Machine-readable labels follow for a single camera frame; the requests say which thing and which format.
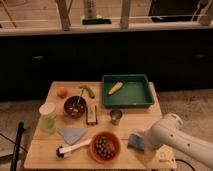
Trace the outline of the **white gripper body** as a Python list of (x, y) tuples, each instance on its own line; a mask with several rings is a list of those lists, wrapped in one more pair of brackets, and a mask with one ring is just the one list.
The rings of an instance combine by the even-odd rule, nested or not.
[(155, 157), (156, 151), (159, 149), (159, 143), (151, 135), (150, 131), (144, 131), (142, 133), (142, 139), (144, 143), (145, 164), (148, 165)]

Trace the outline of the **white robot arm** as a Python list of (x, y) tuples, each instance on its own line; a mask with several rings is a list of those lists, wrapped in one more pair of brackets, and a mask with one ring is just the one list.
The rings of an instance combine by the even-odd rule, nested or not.
[(213, 143), (182, 132), (182, 126), (177, 114), (166, 114), (142, 132), (144, 147), (157, 150), (167, 145), (213, 169)]

